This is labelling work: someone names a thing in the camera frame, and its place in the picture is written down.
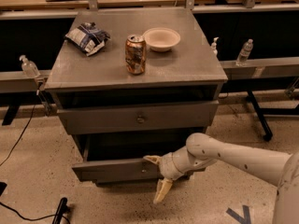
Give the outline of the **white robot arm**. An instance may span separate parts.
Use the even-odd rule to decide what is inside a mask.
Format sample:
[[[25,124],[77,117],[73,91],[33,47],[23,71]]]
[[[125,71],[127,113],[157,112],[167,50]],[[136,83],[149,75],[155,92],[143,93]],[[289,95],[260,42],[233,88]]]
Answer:
[[[299,152],[288,154],[245,147],[224,143],[204,133],[193,133],[177,151],[163,156],[147,155],[145,159],[156,164],[162,175],[155,203],[160,203],[173,182],[188,172],[223,161],[277,188],[272,224],[295,224],[299,220]]]

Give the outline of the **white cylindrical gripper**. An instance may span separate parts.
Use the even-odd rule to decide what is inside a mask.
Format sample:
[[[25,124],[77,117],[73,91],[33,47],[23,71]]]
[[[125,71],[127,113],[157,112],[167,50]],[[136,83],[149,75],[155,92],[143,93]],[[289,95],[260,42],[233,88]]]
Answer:
[[[189,172],[198,172],[215,163],[214,159],[196,158],[186,147],[182,147],[175,152],[165,155],[146,155],[144,160],[158,165],[164,179],[159,179],[157,183],[154,204],[161,203],[169,190],[172,188],[173,181],[187,175]]]

